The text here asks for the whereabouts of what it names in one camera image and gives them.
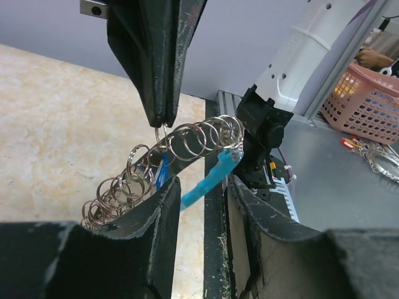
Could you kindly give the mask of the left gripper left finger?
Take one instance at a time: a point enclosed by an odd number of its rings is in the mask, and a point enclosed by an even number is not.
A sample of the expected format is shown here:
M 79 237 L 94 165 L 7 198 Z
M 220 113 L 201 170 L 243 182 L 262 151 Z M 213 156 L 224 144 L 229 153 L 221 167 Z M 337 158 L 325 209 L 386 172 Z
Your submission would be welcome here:
M 172 176 L 96 232 L 75 222 L 3 222 L 1 297 L 170 298 L 180 197 Z

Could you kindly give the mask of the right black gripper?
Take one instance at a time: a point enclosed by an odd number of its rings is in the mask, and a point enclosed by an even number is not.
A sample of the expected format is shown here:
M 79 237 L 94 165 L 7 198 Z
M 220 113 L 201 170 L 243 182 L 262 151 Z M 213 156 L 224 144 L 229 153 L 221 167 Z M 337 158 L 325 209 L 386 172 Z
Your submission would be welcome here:
M 79 1 L 80 13 L 107 19 L 107 41 L 140 96 L 151 127 L 164 122 L 155 100 L 150 58 L 141 31 L 142 18 L 180 13 L 202 14 L 207 1 Z

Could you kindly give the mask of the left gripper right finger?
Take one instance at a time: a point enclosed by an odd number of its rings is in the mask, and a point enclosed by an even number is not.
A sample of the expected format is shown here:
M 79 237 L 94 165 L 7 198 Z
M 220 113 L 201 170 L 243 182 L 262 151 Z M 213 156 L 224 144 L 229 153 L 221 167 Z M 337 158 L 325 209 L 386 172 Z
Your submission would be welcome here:
M 306 227 L 256 197 L 236 176 L 227 186 L 238 298 L 397 298 L 398 231 Z

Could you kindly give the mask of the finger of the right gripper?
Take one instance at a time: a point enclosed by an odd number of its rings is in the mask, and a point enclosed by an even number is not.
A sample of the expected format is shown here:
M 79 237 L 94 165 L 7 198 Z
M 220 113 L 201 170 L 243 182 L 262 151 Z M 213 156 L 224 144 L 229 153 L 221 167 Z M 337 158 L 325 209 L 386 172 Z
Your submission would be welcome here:
M 163 17 L 165 30 L 163 54 L 166 57 L 162 58 L 164 70 L 161 75 L 164 91 L 160 92 L 161 116 L 155 122 L 155 126 L 171 127 L 177 116 L 188 47 L 207 2 L 164 1 L 163 3 L 166 5 Z

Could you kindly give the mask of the bunch of keys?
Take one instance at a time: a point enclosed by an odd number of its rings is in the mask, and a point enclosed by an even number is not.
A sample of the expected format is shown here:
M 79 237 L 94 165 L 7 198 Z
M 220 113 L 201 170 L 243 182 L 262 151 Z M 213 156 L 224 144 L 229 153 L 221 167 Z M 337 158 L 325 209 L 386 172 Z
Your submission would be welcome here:
M 221 183 L 244 156 L 244 126 L 234 116 L 212 116 L 184 123 L 166 132 L 163 138 L 158 133 L 155 137 L 153 146 L 133 147 L 122 172 L 97 186 L 95 198 L 82 206 L 84 228 L 99 230 L 146 201 L 170 176 L 215 154 L 216 165 L 192 190 L 182 195 L 180 209 L 183 211 Z

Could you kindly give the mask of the blue key tag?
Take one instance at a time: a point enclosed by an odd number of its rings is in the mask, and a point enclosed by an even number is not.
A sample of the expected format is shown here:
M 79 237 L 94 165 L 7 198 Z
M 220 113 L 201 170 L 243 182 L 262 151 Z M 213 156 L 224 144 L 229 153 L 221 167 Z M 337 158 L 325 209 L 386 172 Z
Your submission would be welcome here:
M 167 153 L 161 154 L 160 165 L 157 169 L 155 176 L 155 190 L 159 190 L 168 180 L 170 167 L 173 164 L 174 159 L 168 156 Z

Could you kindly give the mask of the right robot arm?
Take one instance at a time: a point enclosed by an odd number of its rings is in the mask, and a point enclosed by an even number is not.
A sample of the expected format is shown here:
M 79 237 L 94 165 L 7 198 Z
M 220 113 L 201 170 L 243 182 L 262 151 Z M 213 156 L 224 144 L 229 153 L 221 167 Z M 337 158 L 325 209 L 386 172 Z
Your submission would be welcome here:
M 300 94 L 344 27 L 373 1 L 308 1 L 287 42 L 256 80 L 256 95 L 285 112 Z M 139 92 L 151 127 L 174 124 L 183 69 L 205 1 L 81 1 L 80 13 L 105 19 L 107 41 Z

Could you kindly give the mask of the person's hand in background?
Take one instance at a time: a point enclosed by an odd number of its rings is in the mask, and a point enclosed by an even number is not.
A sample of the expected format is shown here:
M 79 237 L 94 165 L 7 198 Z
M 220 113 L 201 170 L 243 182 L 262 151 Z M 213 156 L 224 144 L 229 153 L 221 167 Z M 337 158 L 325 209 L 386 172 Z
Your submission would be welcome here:
M 360 66 L 368 69 L 382 69 L 389 67 L 393 63 L 393 59 L 369 48 L 363 48 L 361 51 L 359 51 L 355 56 L 355 60 Z

